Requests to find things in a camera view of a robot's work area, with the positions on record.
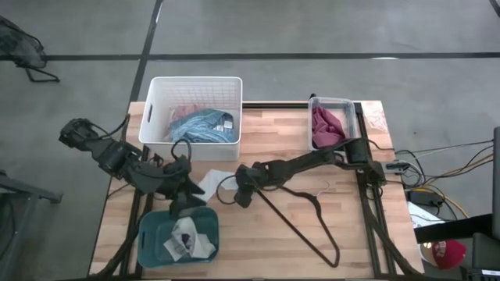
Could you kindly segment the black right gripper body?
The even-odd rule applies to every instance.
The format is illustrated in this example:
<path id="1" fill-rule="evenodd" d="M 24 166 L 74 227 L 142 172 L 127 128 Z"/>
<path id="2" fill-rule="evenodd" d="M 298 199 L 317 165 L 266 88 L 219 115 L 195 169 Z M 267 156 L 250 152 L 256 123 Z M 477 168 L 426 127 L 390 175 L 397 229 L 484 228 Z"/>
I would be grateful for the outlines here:
<path id="1" fill-rule="evenodd" d="M 237 194 L 252 194 L 255 188 L 268 184 L 269 175 L 266 166 L 255 162 L 251 167 L 240 164 L 235 173 Z"/>

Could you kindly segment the white striped sock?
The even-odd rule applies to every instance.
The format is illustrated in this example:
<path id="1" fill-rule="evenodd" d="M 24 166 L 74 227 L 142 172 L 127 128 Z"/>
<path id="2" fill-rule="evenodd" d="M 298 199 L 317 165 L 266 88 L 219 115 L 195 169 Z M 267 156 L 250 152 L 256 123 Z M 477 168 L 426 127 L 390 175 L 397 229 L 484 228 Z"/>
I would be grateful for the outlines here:
<path id="1" fill-rule="evenodd" d="M 178 219 L 171 236 L 180 244 L 184 246 L 192 245 L 195 243 L 198 231 L 194 220 L 191 217 L 183 217 Z"/>

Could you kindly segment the grey sock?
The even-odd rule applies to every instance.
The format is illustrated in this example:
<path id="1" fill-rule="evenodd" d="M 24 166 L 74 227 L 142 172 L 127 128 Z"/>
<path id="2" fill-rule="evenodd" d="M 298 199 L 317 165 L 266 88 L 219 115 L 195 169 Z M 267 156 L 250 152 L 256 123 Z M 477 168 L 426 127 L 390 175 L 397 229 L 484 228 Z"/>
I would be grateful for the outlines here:
<path id="1" fill-rule="evenodd" d="M 182 233 L 180 236 L 169 238 L 163 246 L 174 261 L 179 261 L 181 258 L 207 259 L 216 250 L 205 234 L 191 236 Z"/>

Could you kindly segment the blue striped cloth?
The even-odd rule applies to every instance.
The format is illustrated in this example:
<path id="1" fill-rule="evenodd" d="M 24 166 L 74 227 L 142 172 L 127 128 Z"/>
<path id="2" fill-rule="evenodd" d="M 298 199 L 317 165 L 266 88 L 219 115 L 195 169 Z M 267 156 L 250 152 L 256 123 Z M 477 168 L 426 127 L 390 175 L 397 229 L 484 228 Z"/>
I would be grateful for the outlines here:
<path id="1" fill-rule="evenodd" d="M 237 141 L 234 117 L 224 111 L 206 108 L 173 121 L 167 139 L 190 143 L 234 143 Z"/>

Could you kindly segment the black clothes hanger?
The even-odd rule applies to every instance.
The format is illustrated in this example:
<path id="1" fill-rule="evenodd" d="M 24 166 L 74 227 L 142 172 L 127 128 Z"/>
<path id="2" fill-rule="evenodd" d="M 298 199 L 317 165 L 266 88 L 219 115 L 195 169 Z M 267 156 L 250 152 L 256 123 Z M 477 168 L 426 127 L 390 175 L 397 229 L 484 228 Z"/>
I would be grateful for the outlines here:
<path id="1" fill-rule="evenodd" d="M 285 186 L 277 186 L 276 190 L 284 190 L 286 193 L 294 196 L 306 199 L 309 201 L 315 209 L 316 218 L 320 223 L 321 228 L 324 233 L 327 235 L 328 240 L 330 241 L 331 246 L 334 248 L 335 256 L 334 260 L 331 261 L 323 252 L 316 247 L 306 236 L 302 234 L 302 232 L 289 220 L 285 217 L 285 215 L 267 198 L 267 196 L 263 193 L 265 189 L 258 189 L 256 193 L 267 203 L 267 205 L 276 213 L 276 215 L 305 243 L 306 246 L 309 247 L 319 258 L 321 258 L 329 267 L 335 269 L 340 264 L 341 252 L 338 243 L 333 238 L 327 224 L 323 220 L 322 216 L 322 208 L 321 204 L 317 199 L 316 195 L 312 195 L 306 192 L 296 192 L 288 189 Z"/>

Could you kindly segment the maroon cloth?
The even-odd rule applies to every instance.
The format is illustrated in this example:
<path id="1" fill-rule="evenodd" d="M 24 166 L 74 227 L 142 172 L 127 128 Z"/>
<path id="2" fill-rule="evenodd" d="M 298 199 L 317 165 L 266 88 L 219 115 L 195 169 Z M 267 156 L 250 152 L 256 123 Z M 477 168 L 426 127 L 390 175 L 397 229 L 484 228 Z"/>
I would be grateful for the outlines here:
<path id="1" fill-rule="evenodd" d="M 339 144 L 346 139 L 341 121 L 326 108 L 312 109 L 312 142 L 316 148 Z"/>

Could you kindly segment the white plastic basket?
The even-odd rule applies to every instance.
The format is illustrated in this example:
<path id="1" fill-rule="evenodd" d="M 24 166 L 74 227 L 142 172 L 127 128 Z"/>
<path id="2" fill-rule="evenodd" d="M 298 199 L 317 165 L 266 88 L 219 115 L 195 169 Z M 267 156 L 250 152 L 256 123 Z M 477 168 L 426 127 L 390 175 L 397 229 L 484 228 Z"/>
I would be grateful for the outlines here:
<path id="1" fill-rule="evenodd" d="M 171 149 L 186 153 L 180 139 L 170 142 L 171 110 L 180 105 L 212 108 L 234 117 L 234 143 L 190 143 L 194 161 L 236 161 L 240 154 L 243 81 L 237 76 L 158 76 L 149 84 L 139 141 L 163 158 L 171 159 Z"/>

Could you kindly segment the teal plastic bin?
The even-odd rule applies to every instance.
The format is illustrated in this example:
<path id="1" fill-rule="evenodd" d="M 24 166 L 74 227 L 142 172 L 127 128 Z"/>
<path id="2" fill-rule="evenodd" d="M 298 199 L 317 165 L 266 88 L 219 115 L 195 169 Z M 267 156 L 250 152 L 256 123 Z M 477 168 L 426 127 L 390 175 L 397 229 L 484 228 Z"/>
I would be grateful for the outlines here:
<path id="1" fill-rule="evenodd" d="M 195 222 L 198 234 L 205 234 L 215 246 L 216 250 L 209 258 L 181 258 L 179 261 L 174 261 L 163 246 L 171 238 L 177 220 L 183 217 L 191 217 Z M 208 207 L 187 209 L 184 211 L 184 215 L 177 219 L 172 219 L 168 211 L 151 212 L 141 220 L 139 238 L 137 259 L 140 265 L 147 269 L 168 265 L 211 262 L 218 254 L 220 247 L 218 215 Z"/>

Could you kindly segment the clear plastic bag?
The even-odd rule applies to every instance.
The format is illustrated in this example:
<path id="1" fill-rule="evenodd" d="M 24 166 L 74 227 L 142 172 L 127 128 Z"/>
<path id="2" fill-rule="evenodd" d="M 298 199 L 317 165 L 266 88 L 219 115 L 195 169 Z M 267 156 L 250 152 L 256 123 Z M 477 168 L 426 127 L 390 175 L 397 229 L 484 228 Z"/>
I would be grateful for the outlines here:
<path id="1" fill-rule="evenodd" d="M 381 101 L 365 101 L 362 103 L 365 120 L 371 128 L 381 132 L 388 132 L 388 124 Z"/>

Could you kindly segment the grey metal table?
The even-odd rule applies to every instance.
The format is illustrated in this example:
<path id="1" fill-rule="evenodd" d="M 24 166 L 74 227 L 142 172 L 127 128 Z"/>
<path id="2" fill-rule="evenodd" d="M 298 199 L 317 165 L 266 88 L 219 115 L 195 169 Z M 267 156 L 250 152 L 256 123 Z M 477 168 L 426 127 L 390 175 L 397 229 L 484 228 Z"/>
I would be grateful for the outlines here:
<path id="1" fill-rule="evenodd" d="M 11 234 L 0 250 L 0 281 L 12 281 L 37 203 L 45 199 L 59 204 L 63 195 L 15 180 L 0 170 L 0 201 L 2 195 L 10 210 L 11 223 L 7 227 L 11 229 Z"/>

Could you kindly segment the white paper sheet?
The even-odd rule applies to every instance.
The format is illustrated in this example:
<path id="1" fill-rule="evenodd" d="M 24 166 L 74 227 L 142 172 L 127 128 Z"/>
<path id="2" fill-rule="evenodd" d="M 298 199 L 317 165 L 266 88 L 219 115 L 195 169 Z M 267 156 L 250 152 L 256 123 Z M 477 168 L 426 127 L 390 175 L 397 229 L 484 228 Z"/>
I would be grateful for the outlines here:
<path id="1" fill-rule="evenodd" d="M 425 211 L 419 206 L 413 204 L 412 202 L 408 202 L 407 207 L 409 210 L 409 215 L 414 229 L 445 222 L 443 219 L 440 219 L 437 216 L 432 215 L 428 211 Z"/>

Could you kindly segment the black power adapter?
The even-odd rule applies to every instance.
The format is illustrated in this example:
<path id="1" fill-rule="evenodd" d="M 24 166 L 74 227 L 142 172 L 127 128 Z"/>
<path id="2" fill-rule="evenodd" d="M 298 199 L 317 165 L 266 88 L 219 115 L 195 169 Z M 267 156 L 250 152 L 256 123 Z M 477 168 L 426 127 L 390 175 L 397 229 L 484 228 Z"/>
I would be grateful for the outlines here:
<path id="1" fill-rule="evenodd" d="M 408 192 L 408 200 L 415 205 L 440 208 L 445 200 L 440 194 L 428 190 L 413 190 Z"/>

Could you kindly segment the black desk bar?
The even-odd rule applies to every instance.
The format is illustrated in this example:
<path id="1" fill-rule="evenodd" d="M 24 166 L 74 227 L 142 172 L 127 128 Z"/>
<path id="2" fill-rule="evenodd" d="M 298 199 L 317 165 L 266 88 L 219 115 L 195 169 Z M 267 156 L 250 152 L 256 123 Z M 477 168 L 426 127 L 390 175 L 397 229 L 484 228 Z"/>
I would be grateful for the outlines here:
<path id="1" fill-rule="evenodd" d="M 475 233 L 500 240 L 500 220 L 495 220 L 492 214 L 486 214 L 415 229 L 418 243 L 470 238 Z"/>

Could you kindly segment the red and white cap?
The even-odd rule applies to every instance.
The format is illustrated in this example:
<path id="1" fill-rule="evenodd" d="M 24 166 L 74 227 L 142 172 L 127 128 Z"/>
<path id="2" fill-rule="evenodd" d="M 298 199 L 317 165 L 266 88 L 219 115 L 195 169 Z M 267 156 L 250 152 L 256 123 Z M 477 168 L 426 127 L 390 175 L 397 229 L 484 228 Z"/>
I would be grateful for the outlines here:
<path id="1" fill-rule="evenodd" d="M 420 245 L 422 259 L 444 270 L 458 266 L 465 258 L 466 252 L 466 246 L 457 240 L 426 242 Z"/>

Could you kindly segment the black frame rail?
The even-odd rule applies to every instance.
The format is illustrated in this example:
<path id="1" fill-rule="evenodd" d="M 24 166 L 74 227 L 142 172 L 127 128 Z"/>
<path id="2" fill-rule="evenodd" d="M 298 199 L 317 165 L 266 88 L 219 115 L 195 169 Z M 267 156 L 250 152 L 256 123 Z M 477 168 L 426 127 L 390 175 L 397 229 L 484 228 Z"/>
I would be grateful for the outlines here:
<path id="1" fill-rule="evenodd" d="M 359 125 L 360 128 L 360 133 L 362 136 L 366 137 L 367 136 L 367 131 L 366 131 L 366 125 L 364 123 L 364 118 L 363 118 L 363 107 L 361 103 L 355 102 L 355 115 L 356 115 L 356 121 L 357 124 Z M 377 243 L 375 239 L 375 232 L 372 227 L 372 221 L 370 220 L 370 216 L 373 216 L 373 212 L 370 208 L 369 200 L 366 196 L 366 174 L 363 172 L 363 170 L 356 170 L 355 171 L 356 179 L 357 179 L 357 184 L 358 184 L 358 189 L 359 189 L 359 197 L 360 197 L 360 203 L 361 203 L 361 209 L 362 209 L 362 216 L 364 219 L 365 223 L 365 229 L 366 229 L 366 240 L 368 243 L 368 250 L 370 253 L 370 263 L 372 267 L 372 272 L 373 272 L 373 277 L 370 277 L 371 279 L 377 279 L 380 274 L 382 274 L 381 267 L 380 267 L 380 258 L 379 258 L 379 253 L 378 253 L 378 248 L 377 248 Z"/>
<path id="2" fill-rule="evenodd" d="M 139 190 L 134 191 L 127 227 L 127 247 L 120 262 L 118 276 L 122 279 L 141 279 L 143 267 L 137 258 L 137 239 L 139 224 L 142 217 L 152 210 L 152 195 L 144 195 Z"/>
<path id="3" fill-rule="evenodd" d="M 347 108 L 347 104 L 332 103 L 332 104 L 318 104 L 324 108 Z M 353 102 L 352 106 L 354 110 L 361 106 L 360 102 Z M 243 101 L 243 109 L 307 109 L 309 107 L 308 101 Z"/>

